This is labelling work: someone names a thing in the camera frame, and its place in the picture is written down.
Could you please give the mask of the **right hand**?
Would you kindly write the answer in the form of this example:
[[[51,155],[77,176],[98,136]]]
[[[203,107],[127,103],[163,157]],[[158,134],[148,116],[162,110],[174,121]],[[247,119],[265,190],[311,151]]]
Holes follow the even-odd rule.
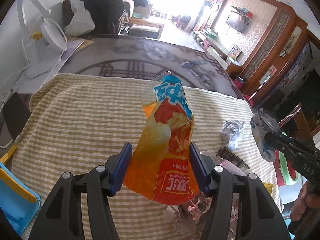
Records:
[[[308,193],[309,181],[307,181],[300,190],[298,198],[294,201],[291,209],[290,218],[292,221],[301,219],[307,207],[319,209],[320,197],[319,194]]]

